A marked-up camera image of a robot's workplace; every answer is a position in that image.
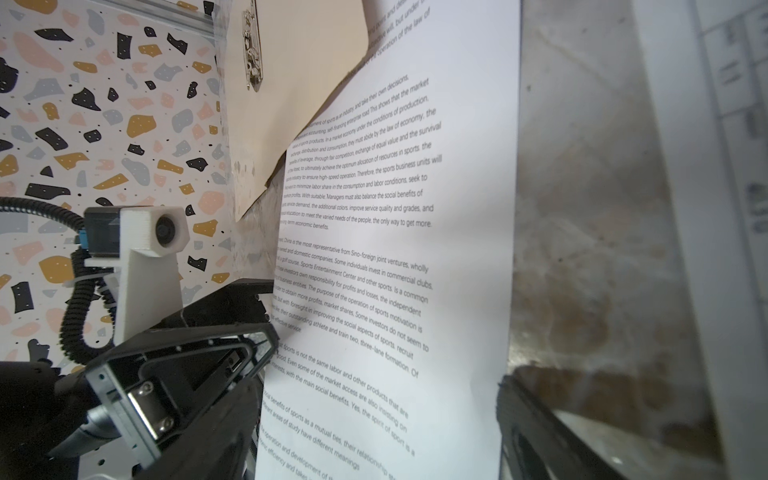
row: speckled wall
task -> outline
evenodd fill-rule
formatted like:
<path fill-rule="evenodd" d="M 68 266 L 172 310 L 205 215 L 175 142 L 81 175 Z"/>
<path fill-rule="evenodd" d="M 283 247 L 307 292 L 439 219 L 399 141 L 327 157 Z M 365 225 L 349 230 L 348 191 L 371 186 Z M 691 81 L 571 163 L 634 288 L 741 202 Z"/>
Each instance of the speckled wall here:
<path fill-rule="evenodd" d="M 0 195 L 78 214 L 112 204 L 186 207 L 184 302 L 231 281 L 210 41 L 77 0 L 3 2 L 0 27 Z M 47 355 L 63 373 L 76 367 L 58 347 L 73 242 L 53 221 L 0 214 L 0 360 Z M 91 345 L 109 340 L 106 315 L 92 303 Z"/>

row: beige board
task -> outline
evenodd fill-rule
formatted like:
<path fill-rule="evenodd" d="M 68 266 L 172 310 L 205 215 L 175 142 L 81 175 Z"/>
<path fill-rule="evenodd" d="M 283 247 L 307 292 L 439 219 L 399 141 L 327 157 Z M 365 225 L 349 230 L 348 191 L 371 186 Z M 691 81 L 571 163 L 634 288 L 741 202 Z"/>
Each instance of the beige board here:
<path fill-rule="evenodd" d="M 266 190 L 280 156 L 328 95 L 365 55 L 366 20 L 360 0 L 259 0 L 263 82 L 247 89 L 243 12 L 234 0 L 227 29 L 224 94 L 239 220 Z"/>

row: black speckle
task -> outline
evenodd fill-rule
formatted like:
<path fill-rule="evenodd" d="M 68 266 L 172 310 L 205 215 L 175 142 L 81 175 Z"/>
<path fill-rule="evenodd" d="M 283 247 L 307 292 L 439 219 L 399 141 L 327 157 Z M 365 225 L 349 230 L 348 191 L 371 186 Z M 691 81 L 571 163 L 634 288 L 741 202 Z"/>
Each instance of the black speckle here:
<path fill-rule="evenodd" d="M 207 258 L 201 258 L 199 260 L 195 260 L 192 257 L 187 258 L 187 263 L 189 263 L 190 266 L 193 266 L 194 268 L 197 268 L 198 270 L 205 271 L 205 267 L 208 264 Z"/>
<path fill-rule="evenodd" d="M 27 191 L 24 192 L 27 197 L 39 198 L 41 200 L 50 200 L 59 195 L 71 195 L 71 191 L 64 187 L 54 187 L 52 185 L 29 184 Z"/>
<path fill-rule="evenodd" d="M 38 37 L 45 38 L 46 40 L 53 40 L 53 41 L 72 41 L 74 38 L 67 35 L 67 32 L 64 30 L 61 30 L 60 28 L 41 28 L 40 30 L 35 30 L 35 33 L 38 34 Z"/>
<path fill-rule="evenodd" d="M 46 144 L 51 145 L 51 148 L 56 151 L 64 150 L 66 147 L 69 147 L 69 144 L 67 144 L 67 142 L 61 138 L 59 134 L 48 127 L 36 131 L 35 135 L 37 135 Z"/>
<path fill-rule="evenodd" d="M 131 57 L 131 37 L 118 32 L 118 58 L 127 60 Z"/>
<path fill-rule="evenodd" d="M 17 80 L 18 70 L 6 64 L 4 58 L 0 58 L 0 94 L 7 94 L 13 90 Z"/>
<path fill-rule="evenodd" d="M 83 138 L 85 138 L 89 144 L 92 144 L 95 141 L 101 140 L 101 132 L 98 130 L 87 131 L 83 134 Z"/>
<path fill-rule="evenodd" d="M 193 158 L 192 160 L 187 160 L 187 166 L 189 168 L 194 168 L 195 170 L 203 171 L 205 170 L 205 167 L 208 166 L 208 162 L 202 157 Z"/>
<path fill-rule="evenodd" d="M 144 155 L 144 149 L 141 148 L 141 145 L 130 144 L 128 145 L 128 151 L 132 154 Z"/>
<path fill-rule="evenodd" d="M 187 54 L 187 43 L 184 40 L 177 40 L 176 38 L 173 38 L 170 33 L 167 36 L 168 43 L 173 45 L 178 51 L 180 51 L 183 54 Z"/>
<path fill-rule="evenodd" d="M 80 107 L 85 107 L 90 110 L 101 111 L 96 105 L 96 97 L 93 92 L 87 88 L 83 88 L 78 93 L 72 95 L 72 103 Z"/>
<path fill-rule="evenodd" d="M 16 283 L 11 287 L 11 290 L 13 291 L 13 301 L 16 305 L 14 313 L 35 308 L 32 302 L 32 292 L 29 291 L 29 282 Z"/>

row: pink speckle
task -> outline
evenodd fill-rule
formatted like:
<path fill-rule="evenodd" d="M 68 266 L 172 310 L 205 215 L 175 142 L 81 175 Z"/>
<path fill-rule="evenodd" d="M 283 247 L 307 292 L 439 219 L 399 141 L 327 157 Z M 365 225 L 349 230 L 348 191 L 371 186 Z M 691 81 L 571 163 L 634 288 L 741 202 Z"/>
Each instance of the pink speckle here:
<path fill-rule="evenodd" d="M 96 167 L 96 170 L 112 170 L 114 168 L 114 160 L 110 160 L 108 158 L 100 158 L 99 166 Z"/>
<path fill-rule="evenodd" d="M 45 321 L 48 322 L 48 326 L 51 327 L 51 331 L 58 333 L 61 329 L 61 321 L 64 319 L 64 310 L 60 308 L 52 308 L 45 312 Z"/>
<path fill-rule="evenodd" d="M 70 27 L 74 28 L 78 26 L 80 17 L 78 17 L 74 13 L 70 13 L 70 12 L 67 12 L 66 10 L 62 10 L 61 16 L 64 17 L 64 21 L 67 22 L 67 25 L 69 25 Z"/>
<path fill-rule="evenodd" d="M 224 194 L 221 192 L 207 191 L 200 197 L 197 206 L 204 214 L 213 215 L 224 206 Z"/>
<path fill-rule="evenodd" d="M 139 26 L 139 21 L 127 13 L 119 14 L 118 22 L 120 22 L 123 25 L 129 25 L 129 26 L 133 25 L 134 27 Z"/>
<path fill-rule="evenodd" d="M 214 115 L 214 110 L 213 108 L 210 107 L 208 102 L 205 102 L 203 104 L 203 107 L 200 109 L 200 111 L 197 112 L 197 116 L 201 120 L 205 120 L 206 118 L 211 117 L 213 115 Z"/>
<path fill-rule="evenodd" d="M 26 325 L 22 325 L 18 327 L 17 329 L 11 330 L 11 335 L 30 336 L 30 335 L 35 335 L 38 330 L 40 330 L 40 324 L 35 322 L 30 322 L 30 323 L 27 323 Z"/>
<path fill-rule="evenodd" d="M 76 114 L 73 114 L 69 118 L 69 123 L 72 125 L 80 125 L 81 127 L 85 126 L 85 119 L 83 118 L 83 114 L 78 112 Z"/>
<path fill-rule="evenodd" d="M 13 34 L 13 43 L 16 45 L 18 53 L 27 63 L 38 68 L 50 68 L 51 70 L 62 73 L 64 65 L 56 60 L 56 57 L 45 51 L 34 38 L 25 33 L 17 31 Z"/>
<path fill-rule="evenodd" d="M 8 325 L 11 322 L 11 314 L 8 309 L 0 305 L 0 325 Z"/>
<path fill-rule="evenodd" d="M 144 107 L 152 105 L 154 102 L 149 97 L 141 97 L 128 98 L 128 103 L 131 104 L 131 107 L 135 108 L 136 110 L 141 110 Z"/>
<path fill-rule="evenodd" d="M 169 94 L 163 93 L 160 96 L 160 104 L 163 105 L 165 108 L 173 108 L 174 107 L 174 98 L 171 97 Z"/>
<path fill-rule="evenodd" d="M 149 196 L 139 203 L 135 204 L 134 207 L 152 207 L 154 205 L 155 198 L 152 196 Z"/>
<path fill-rule="evenodd" d="M 16 184 L 13 182 L 3 182 L 0 184 L 0 197 L 14 197 L 16 195 Z"/>
<path fill-rule="evenodd" d="M 203 135 L 205 135 L 205 130 L 200 126 L 200 124 L 195 124 L 194 127 L 192 127 L 192 136 L 195 140 L 200 140 Z"/>
<path fill-rule="evenodd" d="M 16 261 L 19 265 L 26 265 L 32 257 L 41 251 L 43 251 L 43 244 L 39 241 L 13 247 L 13 254 L 16 256 Z"/>
<path fill-rule="evenodd" d="M 23 121 L 28 121 L 28 122 L 38 121 L 38 116 L 35 114 L 34 110 L 23 111 L 21 108 L 17 108 L 16 113 L 18 114 L 19 117 L 22 118 Z"/>
<path fill-rule="evenodd" d="M 106 48 L 96 55 L 96 61 L 102 65 L 112 65 L 114 63 L 112 56 L 109 55 L 109 51 Z"/>

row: clipboard clip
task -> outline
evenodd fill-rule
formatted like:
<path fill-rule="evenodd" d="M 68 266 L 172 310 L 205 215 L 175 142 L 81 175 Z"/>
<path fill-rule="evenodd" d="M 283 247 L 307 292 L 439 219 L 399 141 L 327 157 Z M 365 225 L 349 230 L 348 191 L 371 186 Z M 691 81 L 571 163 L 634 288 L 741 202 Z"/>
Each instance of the clipboard clip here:
<path fill-rule="evenodd" d="M 259 15 L 256 0 L 251 9 L 243 12 L 243 56 L 245 61 L 246 88 L 259 91 L 264 73 L 261 65 L 261 39 L 259 37 Z"/>

